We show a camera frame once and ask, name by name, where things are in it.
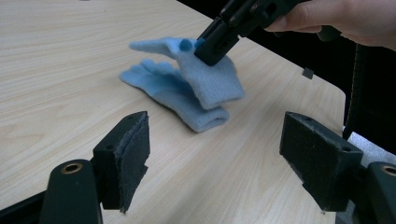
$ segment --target black tool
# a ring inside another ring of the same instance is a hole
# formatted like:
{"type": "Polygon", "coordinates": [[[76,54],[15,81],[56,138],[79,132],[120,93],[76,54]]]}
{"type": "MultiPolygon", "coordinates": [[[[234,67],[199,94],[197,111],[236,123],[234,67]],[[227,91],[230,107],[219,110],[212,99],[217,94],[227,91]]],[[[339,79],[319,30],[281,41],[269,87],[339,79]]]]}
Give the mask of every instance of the black tool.
{"type": "MultiPolygon", "coordinates": [[[[207,65],[214,65],[239,41],[257,27],[266,28],[276,18],[286,15],[300,0],[231,0],[219,16],[198,37],[202,44],[195,56],[207,65]]],[[[318,33],[322,41],[330,41],[339,36],[330,26],[318,33]]]]}
{"type": "Polygon", "coordinates": [[[363,152],[307,116],[287,112],[280,154],[323,211],[355,206],[353,223],[396,223],[396,165],[361,165],[363,152]]]}
{"type": "Polygon", "coordinates": [[[93,149],[90,161],[55,167],[47,190],[0,211],[0,223],[102,223],[100,203],[125,213],[149,153],[148,113],[129,115],[93,149]]]}

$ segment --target finger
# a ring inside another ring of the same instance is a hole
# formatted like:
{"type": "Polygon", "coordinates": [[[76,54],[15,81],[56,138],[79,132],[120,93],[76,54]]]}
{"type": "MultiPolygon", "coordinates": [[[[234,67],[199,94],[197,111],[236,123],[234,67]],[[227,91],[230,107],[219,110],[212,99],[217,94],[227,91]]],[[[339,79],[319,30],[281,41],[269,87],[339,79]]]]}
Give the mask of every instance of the finger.
{"type": "Polygon", "coordinates": [[[309,33],[309,34],[317,34],[321,31],[322,26],[309,26],[297,30],[293,30],[294,32],[299,33],[309,33]]]}
{"type": "Polygon", "coordinates": [[[176,69],[168,62],[157,63],[157,71],[163,75],[173,75],[176,69]]]}
{"type": "Polygon", "coordinates": [[[129,45],[129,48],[147,53],[158,53],[175,59],[175,52],[178,51],[175,46],[178,47],[180,41],[175,38],[135,41],[129,45]]]}
{"type": "Polygon", "coordinates": [[[269,32],[284,32],[320,25],[334,25],[344,17],[346,9],[343,2],[340,0],[302,2],[286,16],[278,18],[265,30],[269,32]]]}
{"type": "Polygon", "coordinates": [[[342,33],[341,36],[357,44],[370,46],[370,47],[382,47],[381,38],[378,36],[351,35],[345,33],[342,33]]]}
{"type": "Polygon", "coordinates": [[[128,70],[127,72],[129,72],[130,74],[147,74],[148,70],[146,68],[144,68],[142,65],[140,64],[134,64],[130,70],[128,70]]]}
{"type": "Polygon", "coordinates": [[[152,61],[151,59],[144,59],[142,62],[140,62],[140,65],[145,68],[147,71],[149,71],[151,74],[155,74],[157,72],[157,64],[152,61]]]}

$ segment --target dark background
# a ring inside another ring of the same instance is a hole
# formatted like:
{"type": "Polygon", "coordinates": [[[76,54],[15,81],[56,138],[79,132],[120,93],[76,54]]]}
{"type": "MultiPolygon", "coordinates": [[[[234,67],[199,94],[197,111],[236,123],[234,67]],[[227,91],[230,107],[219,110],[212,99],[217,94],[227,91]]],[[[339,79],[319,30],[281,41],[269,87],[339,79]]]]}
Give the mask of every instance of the dark background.
{"type": "MultiPolygon", "coordinates": [[[[215,19],[228,0],[177,0],[203,16],[215,19]]],[[[257,28],[247,38],[276,54],[309,68],[346,94],[344,124],[347,122],[352,92],[356,44],[343,37],[322,42],[316,35],[285,33],[276,37],[257,28]]],[[[384,48],[365,48],[364,76],[360,103],[352,131],[396,154],[396,118],[394,116],[396,52],[384,48]]]]}

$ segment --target wood grain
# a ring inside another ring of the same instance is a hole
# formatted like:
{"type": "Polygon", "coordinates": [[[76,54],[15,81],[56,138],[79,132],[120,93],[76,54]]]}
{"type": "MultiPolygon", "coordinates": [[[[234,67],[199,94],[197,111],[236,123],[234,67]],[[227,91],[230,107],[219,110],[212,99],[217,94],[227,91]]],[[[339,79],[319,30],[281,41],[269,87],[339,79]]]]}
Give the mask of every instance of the wood grain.
{"type": "Polygon", "coordinates": [[[119,79],[143,58],[131,41],[197,37],[211,20],[174,0],[0,3],[0,209],[44,190],[50,171],[147,110],[148,172],[126,215],[105,223],[334,223],[278,154],[285,111],[342,131],[344,94],[242,39],[230,52],[246,90],[204,133],[119,79]]]}

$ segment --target human hand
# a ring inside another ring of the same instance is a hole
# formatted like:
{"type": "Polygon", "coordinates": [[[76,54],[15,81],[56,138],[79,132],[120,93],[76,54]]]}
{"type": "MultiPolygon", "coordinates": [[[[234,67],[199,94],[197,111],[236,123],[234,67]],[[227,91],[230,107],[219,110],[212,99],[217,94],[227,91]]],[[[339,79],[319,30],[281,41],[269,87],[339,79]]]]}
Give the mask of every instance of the human hand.
{"type": "Polygon", "coordinates": [[[396,0],[312,0],[302,2],[265,30],[318,33],[330,25],[358,44],[396,51],[396,0]]]}

